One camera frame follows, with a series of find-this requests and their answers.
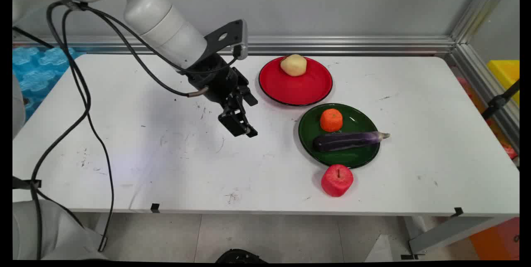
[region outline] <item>floor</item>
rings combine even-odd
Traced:
[[[97,218],[76,215],[89,227]],[[117,261],[212,263],[242,248],[268,263],[363,262],[380,235],[388,235],[395,252],[407,252],[402,217],[113,214],[105,254]],[[477,259],[468,238],[421,257]]]

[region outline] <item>eggplant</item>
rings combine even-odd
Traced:
[[[359,148],[377,144],[389,136],[379,131],[326,133],[313,140],[313,148],[319,152]]]

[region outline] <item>potato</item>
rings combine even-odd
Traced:
[[[301,76],[306,73],[306,59],[299,55],[290,55],[280,62],[280,68],[290,76]]]

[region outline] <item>white robotic arm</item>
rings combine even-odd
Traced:
[[[13,25],[23,16],[55,1],[58,0],[13,0]],[[90,3],[98,0],[76,1]],[[216,54],[221,48],[232,46],[233,55],[239,60],[245,59],[245,21],[228,23],[203,37],[169,0],[127,0],[124,19],[154,50],[178,67],[187,69],[186,73],[180,73],[187,74],[190,84],[201,94],[222,106],[223,112],[218,120],[234,136],[258,134],[247,122],[243,109],[243,100],[250,106],[258,103],[247,87],[248,80]]]
[[[13,25],[57,0],[13,0]],[[98,0],[78,0],[95,2]],[[127,0],[125,22],[167,59],[186,69],[201,57],[207,42],[169,0]]]

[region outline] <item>orange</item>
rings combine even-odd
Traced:
[[[343,127],[343,116],[335,108],[327,109],[321,114],[320,124],[324,131],[338,131]]]

